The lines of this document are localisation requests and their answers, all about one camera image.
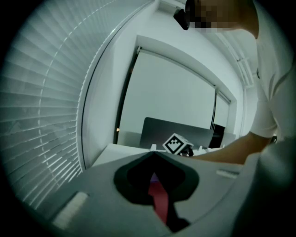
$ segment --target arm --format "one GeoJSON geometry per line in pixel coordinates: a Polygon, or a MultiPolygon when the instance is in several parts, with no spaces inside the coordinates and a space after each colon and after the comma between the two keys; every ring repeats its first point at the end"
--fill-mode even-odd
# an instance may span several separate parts
{"type": "Polygon", "coordinates": [[[192,158],[212,162],[244,164],[248,155],[262,151],[270,141],[271,138],[260,137],[250,132],[221,150],[192,158]]]}

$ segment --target window blind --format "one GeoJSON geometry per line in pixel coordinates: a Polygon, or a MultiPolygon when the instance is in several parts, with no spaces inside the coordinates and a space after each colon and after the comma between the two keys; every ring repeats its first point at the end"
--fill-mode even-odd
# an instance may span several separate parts
{"type": "Polygon", "coordinates": [[[0,155],[16,196],[37,209],[82,172],[78,108],[104,43],[150,0],[48,0],[12,42],[0,80],[0,155]]]}

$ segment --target red strap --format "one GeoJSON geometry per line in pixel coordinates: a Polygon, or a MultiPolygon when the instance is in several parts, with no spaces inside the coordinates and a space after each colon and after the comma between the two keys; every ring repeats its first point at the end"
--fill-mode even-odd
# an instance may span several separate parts
{"type": "Polygon", "coordinates": [[[168,213],[168,194],[166,190],[159,181],[152,181],[149,186],[148,194],[153,197],[154,211],[162,222],[166,224],[168,213]]]}

